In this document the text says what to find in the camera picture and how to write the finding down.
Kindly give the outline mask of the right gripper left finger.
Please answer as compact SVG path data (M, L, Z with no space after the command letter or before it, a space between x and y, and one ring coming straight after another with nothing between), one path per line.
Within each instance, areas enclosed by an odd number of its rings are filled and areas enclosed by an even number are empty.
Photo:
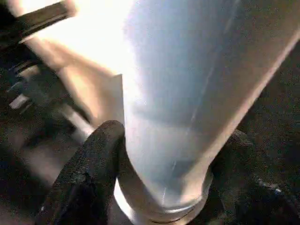
M106 225L125 130L99 126L65 164L35 218L37 225Z

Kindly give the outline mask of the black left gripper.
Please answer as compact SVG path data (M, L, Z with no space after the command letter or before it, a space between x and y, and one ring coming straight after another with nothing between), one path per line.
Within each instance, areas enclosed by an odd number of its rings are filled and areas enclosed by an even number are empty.
M88 118L55 70L40 60L0 60L2 118L34 114L61 124L71 113Z

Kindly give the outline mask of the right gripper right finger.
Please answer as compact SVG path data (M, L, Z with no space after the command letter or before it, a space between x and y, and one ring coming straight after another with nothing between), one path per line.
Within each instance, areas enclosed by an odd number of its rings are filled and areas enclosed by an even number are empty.
M300 201L248 136L235 130L211 164L213 181L192 225L298 225Z

